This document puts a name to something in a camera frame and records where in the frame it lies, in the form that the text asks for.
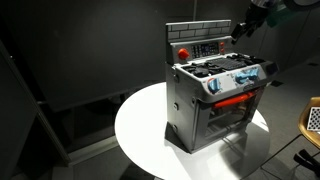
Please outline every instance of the gray wall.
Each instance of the gray wall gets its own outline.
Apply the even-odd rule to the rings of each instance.
[[[232,28],[244,19],[250,3],[196,2],[196,20],[232,19]],[[193,10],[191,0],[0,4],[6,25],[54,110],[164,81],[164,24],[191,21]],[[319,32],[308,30],[319,26],[313,23],[318,22],[316,13],[308,13],[273,29],[264,25],[251,38],[240,39],[235,50],[275,61],[282,70],[303,62],[304,56],[293,54],[311,47],[304,41],[313,41]]]
[[[0,179],[10,179],[36,116],[36,108],[20,85],[0,41]]]

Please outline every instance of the floor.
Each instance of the floor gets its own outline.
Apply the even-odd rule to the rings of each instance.
[[[297,120],[310,97],[320,95],[320,58],[308,60],[280,74],[266,90],[258,110],[268,123],[271,134],[269,155],[299,134]],[[293,156],[301,149],[313,154],[319,151],[304,138],[298,139],[264,167],[283,179],[315,180],[313,172],[297,167]],[[113,148],[73,167],[54,167],[39,180],[153,180],[154,177],[137,167],[120,147]],[[245,180],[276,179],[258,169]]]

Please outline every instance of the red handle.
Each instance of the red handle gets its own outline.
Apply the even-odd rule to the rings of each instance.
[[[220,108],[220,107],[236,104],[236,103],[245,101],[245,100],[251,98],[254,95],[255,95],[254,92],[247,92],[247,93],[241,94],[239,96],[236,96],[236,97],[233,97],[233,98],[226,99],[224,101],[218,102],[218,103],[213,105],[213,108]]]

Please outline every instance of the white round table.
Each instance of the white round table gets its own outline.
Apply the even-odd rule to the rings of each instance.
[[[155,84],[128,98],[116,117],[120,147],[150,174],[165,180],[241,179],[267,157],[270,136],[258,111],[245,132],[230,134],[189,154],[164,138],[166,106],[166,84]]]

